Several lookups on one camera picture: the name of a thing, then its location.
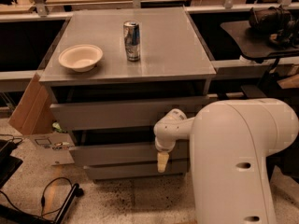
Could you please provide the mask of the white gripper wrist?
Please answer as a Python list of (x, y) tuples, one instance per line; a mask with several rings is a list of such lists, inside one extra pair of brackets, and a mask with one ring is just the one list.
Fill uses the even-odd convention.
[(173, 150), (175, 144), (175, 141), (166, 141), (155, 138), (155, 147), (159, 151), (157, 153), (157, 169), (159, 173), (165, 172), (169, 160), (169, 152)]

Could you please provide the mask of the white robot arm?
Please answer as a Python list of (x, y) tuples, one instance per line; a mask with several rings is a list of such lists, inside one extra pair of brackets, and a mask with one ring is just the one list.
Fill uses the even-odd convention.
[(177, 140), (190, 141), (198, 224), (277, 224), (266, 158), (298, 135), (289, 105), (273, 98), (224, 100), (193, 118), (173, 109), (154, 133), (160, 173)]

